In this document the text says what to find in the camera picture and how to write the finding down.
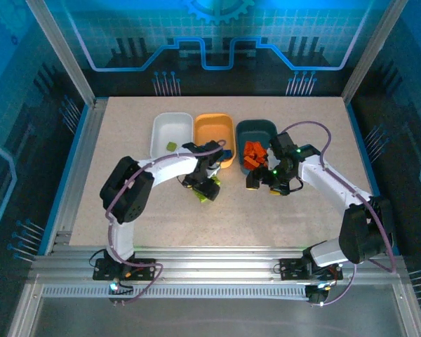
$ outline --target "small cube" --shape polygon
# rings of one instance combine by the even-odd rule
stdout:
[[[168,142],[167,144],[167,151],[173,152],[176,150],[178,146],[174,142]]]

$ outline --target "beige table surface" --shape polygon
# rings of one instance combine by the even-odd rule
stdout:
[[[355,185],[369,191],[342,98],[167,97],[110,98],[79,205],[71,245],[105,245],[107,220],[99,192],[125,156],[148,159],[154,118],[162,112],[224,112],[234,125],[244,119],[269,119],[278,132],[311,119],[327,125],[333,141],[326,159]],[[321,149],[326,133],[318,126],[299,126],[290,135],[298,145]],[[201,204],[176,179],[155,187],[138,218],[134,242],[141,246],[309,246],[338,236],[342,216],[313,187],[305,185],[287,197],[245,188],[238,159],[218,174],[221,191]]]

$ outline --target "purple cable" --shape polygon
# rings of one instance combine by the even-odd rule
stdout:
[[[171,159],[171,158],[177,158],[177,157],[203,157],[203,156],[208,156],[212,153],[216,153],[220,150],[223,149],[223,147],[226,145],[226,140],[219,140],[217,142],[220,146],[217,147],[214,150],[210,150],[210,151],[206,151],[206,152],[200,152],[200,153],[174,153],[174,154],[167,154],[166,156],[163,157],[159,157],[156,158],[155,160],[153,160],[152,162],[144,165],[142,168],[140,168],[139,170],[137,170],[137,172],[135,172],[125,183],[125,185],[123,185],[123,187],[120,189],[119,193],[117,193],[117,195],[115,196],[114,200],[112,200],[111,204],[109,205],[109,207],[106,209],[106,213],[105,213],[105,217],[107,220],[109,220],[109,227],[107,230],[107,239],[109,241],[109,247],[112,251],[112,253],[114,254],[114,256],[116,257],[117,260],[119,260],[121,263],[125,264],[125,265],[129,265],[131,267],[159,267],[159,272],[157,273],[157,275],[153,278],[153,280],[140,292],[138,293],[135,297],[133,297],[130,300],[127,301],[122,301],[123,303],[132,303],[134,301],[136,301],[139,297],[141,297],[144,293],[147,292],[147,290],[149,289],[149,287],[151,287],[153,285],[153,283],[159,278],[159,276],[161,275],[162,271],[163,271],[163,265],[162,263],[148,263],[148,264],[142,264],[142,263],[131,263],[128,262],[126,260],[124,260],[123,258],[120,257],[120,255],[116,252],[116,250],[114,249],[114,244],[112,242],[112,228],[114,227],[114,218],[110,216],[110,212],[111,210],[114,208],[115,204],[117,203],[117,201],[120,199],[120,197],[123,195],[123,193],[125,192],[125,190],[128,188],[128,186],[146,169],[149,169],[151,167],[153,167],[154,165],[160,163],[161,161],[167,160],[167,159]]]
[[[390,259],[390,263],[392,264],[392,268],[388,268],[385,267],[384,265],[378,263],[377,261],[374,260],[369,260],[371,263],[375,264],[376,266],[382,268],[383,270],[386,270],[392,274],[396,273],[396,259],[394,258],[393,255],[393,251],[392,251],[392,245],[390,244],[390,241],[388,240],[388,236],[387,233],[385,232],[384,226],[382,224],[382,222],[379,219],[379,216],[377,216],[374,208],[365,200],[365,198],[363,198],[360,194],[357,193],[357,191],[352,188],[349,184],[347,184],[343,179],[341,179],[337,174],[335,174],[334,172],[332,172],[329,168],[325,167],[324,164],[324,154],[326,153],[326,150],[328,149],[330,142],[332,141],[332,134],[330,133],[329,129],[327,126],[325,126],[322,123],[319,123],[317,121],[299,121],[298,123],[294,123],[291,124],[290,126],[287,126],[281,133],[284,133],[288,130],[290,130],[292,127],[294,126],[298,126],[301,124],[314,124],[314,125],[318,125],[321,128],[323,128],[326,133],[328,134],[328,141],[327,143],[324,145],[322,151],[321,151],[321,155],[320,155],[320,164],[321,167],[323,167],[325,169],[325,171],[332,177],[334,178],[336,181],[338,181],[340,184],[342,184],[344,187],[346,187],[353,195],[355,195],[357,197],[357,199],[359,199],[364,205],[365,207],[368,209],[368,211],[370,212],[371,216],[373,217],[374,221],[376,222],[377,228],[379,229],[380,235],[382,237],[382,239],[384,240],[385,243],[385,248],[387,249],[387,254],[389,256]],[[357,271],[357,266],[354,265],[354,271],[352,273],[352,278],[349,281],[346,289],[337,297],[334,298],[333,300],[331,300],[330,302],[324,303],[323,305],[329,305],[332,303],[337,302],[338,300],[341,299],[341,297],[343,297],[347,291],[349,290],[349,288],[351,288],[352,282],[354,281],[355,275],[356,275],[356,271]]]

